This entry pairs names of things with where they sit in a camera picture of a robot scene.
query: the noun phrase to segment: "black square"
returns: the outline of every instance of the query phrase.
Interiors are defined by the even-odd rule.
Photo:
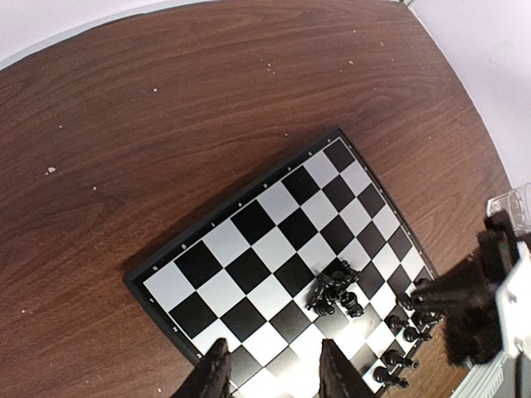
[[[262,368],[260,363],[243,346],[239,346],[231,353],[231,366],[231,380],[238,387],[243,386]]]
[[[216,314],[196,292],[172,309],[169,314],[190,338],[196,337],[217,319]]]
[[[385,245],[385,239],[373,222],[370,222],[358,235],[358,241],[371,259]]]
[[[419,287],[421,286],[420,281],[421,281],[422,279],[432,280],[432,279],[431,279],[431,275],[430,275],[430,273],[428,272],[428,270],[426,269],[426,267],[423,267],[423,268],[422,268],[422,271],[421,271],[421,272],[418,274],[418,276],[415,278],[415,282],[414,282],[414,283],[415,283],[415,286],[416,286],[417,288],[419,288]]]
[[[358,285],[370,300],[374,294],[383,286],[385,279],[373,263],[369,263],[359,275]]]
[[[314,274],[299,255],[295,254],[275,271],[275,277],[294,297],[314,279]]]
[[[250,293],[271,274],[253,249],[248,249],[232,261],[226,270],[245,294]]]
[[[397,231],[392,234],[391,238],[389,239],[389,245],[400,261],[404,260],[406,254],[413,247],[412,243],[406,236],[406,232],[404,232],[402,228],[398,228]]]
[[[387,280],[387,283],[391,287],[395,296],[400,296],[406,292],[406,289],[412,284],[412,281],[407,276],[401,265],[392,273],[391,277]]]
[[[317,182],[309,175],[304,166],[292,172],[282,182],[300,205],[319,191]]]
[[[363,344],[363,347],[354,355],[354,358],[350,361],[353,364],[354,368],[359,372],[363,377],[371,367],[373,367],[374,362],[378,360],[376,354],[371,350],[367,344]]]
[[[356,197],[341,176],[329,182],[323,192],[337,211],[342,211]]]
[[[389,317],[391,317],[392,315],[396,315],[397,317],[399,317],[402,321],[407,321],[409,319],[409,317],[407,316],[407,313],[406,311],[404,311],[404,308],[402,308],[400,305],[397,305],[395,306],[395,308],[392,309],[392,311],[389,313],[389,315],[387,316],[387,318],[385,319],[385,323],[389,326],[389,323],[388,323],[388,319]],[[394,329],[391,329],[389,328],[389,330],[391,330],[392,334],[394,334],[395,336],[398,336],[400,334],[400,331],[399,329],[397,330],[394,330]]]
[[[251,301],[245,297],[240,303],[229,309],[222,316],[222,321],[241,342],[256,332],[260,326],[266,323],[264,317],[258,312]]]
[[[338,255],[354,239],[354,234],[347,227],[341,216],[336,216],[323,230],[321,235],[334,253]]]
[[[326,148],[324,153],[339,172],[342,172],[355,161],[354,156],[350,153],[347,147],[345,147],[345,144],[341,139],[338,139],[335,143]]]
[[[254,245],[262,236],[275,228],[275,223],[258,201],[253,201],[235,214],[232,217],[232,222],[250,245]]]
[[[392,344],[389,346],[387,350],[385,350],[385,352],[389,352],[391,350],[400,352],[400,355],[402,355],[403,357],[406,355],[406,352],[403,350],[403,348],[400,346],[400,344],[398,344],[396,340],[392,342]],[[397,368],[397,365],[388,365],[387,363],[385,364],[385,366],[391,373]]]
[[[341,265],[341,260],[338,259],[337,257],[333,259],[332,262],[329,265],[327,265],[325,269],[323,269],[322,273],[328,276],[332,276],[332,274],[335,271],[343,272],[343,266]]]
[[[279,228],[295,250],[300,249],[317,234],[314,224],[301,209],[297,209],[282,221]]]
[[[336,304],[333,304],[335,313],[319,317],[315,320],[315,326],[326,338],[335,339],[349,324],[347,316]]]
[[[271,374],[278,378],[287,377],[292,371],[296,371],[304,363],[293,352],[293,350],[287,347],[281,352],[273,361],[271,361],[265,368],[271,372]]]
[[[359,194],[358,199],[371,218],[374,218],[385,206],[385,202],[373,184],[365,188],[365,191]]]
[[[291,344],[309,326],[309,320],[291,301],[270,320],[270,324]]]
[[[212,276],[222,270],[216,257],[203,242],[197,243],[177,258],[175,264],[195,289],[199,289]]]

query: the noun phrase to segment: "wooden table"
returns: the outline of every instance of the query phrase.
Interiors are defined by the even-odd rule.
[[[509,188],[461,83],[399,3],[123,20],[0,72],[0,104],[2,397],[169,396],[191,366],[122,277],[336,124],[440,272]],[[419,357],[392,396],[447,397],[465,375],[440,335]]]

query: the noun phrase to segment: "chessboard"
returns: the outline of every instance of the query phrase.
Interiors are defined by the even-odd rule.
[[[361,271],[348,288],[364,315],[307,309],[316,277],[341,261]],[[419,342],[385,322],[408,319],[397,297],[435,272],[370,167],[336,130],[169,242],[124,282],[196,364],[219,338],[231,351],[235,397],[311,398],[319,355],[333,339],[378,396],[373,370],[390,349]],[[387,367],[390,372],[400,369]]]

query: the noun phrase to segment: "chess piece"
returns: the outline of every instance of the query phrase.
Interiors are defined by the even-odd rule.
[[[432,317],[429,313],[414,313],[412,316],[412,321],[419,327],[433,326],[441,323],[442,317]]]
[[[407,328],[409,326],[408,321],[402,321],[397,315],[391,315],[387,318],[387,325],[395,332]]]
[[[325,315],[334,315],[335,308],[328,304],[326,301],[321,301],[315,307],[315,312],[321,317]]]
[[[407,342],[415,342],[416,340],[429,342],[431,340],[430,333],[418,332],[415,328],[411,327],[404,329],[404,338]]]
[[[400,352],[397,350],[389,350],[385,354],[383,354],[383,362],[386,365],[400,365],[403,367],[407,367],[413,370],[418,369],[420,362],[419,361],[413,361],[409,358],[405,358],[402,355],[400,355]]]
[[[413,301],[412,298],[409,297],[407,294],[403,294],[398,300],[398,305],[400,305],[402,308],[406,309],[407,311],[413,311]]]
[[[408,388],[409,383],[406,379],[391,375],[385,367],[377,367],[373,373],[374,380],[378,383],[388,384],[390,386],[397,386],[398,388]]]
[[[363,315],[363,307],[358,303],[358,297],[352,292],[346,292],[340,301],[341,305],[347,309],[347,314],[351,318],[359,318]]]

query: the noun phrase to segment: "white wall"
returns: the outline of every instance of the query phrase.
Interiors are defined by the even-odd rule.
[[[414,0],[468,90],[513,186],[531,181],[531,0]]]
[[[0,70],[123,17],[208,0],[0,0]]]

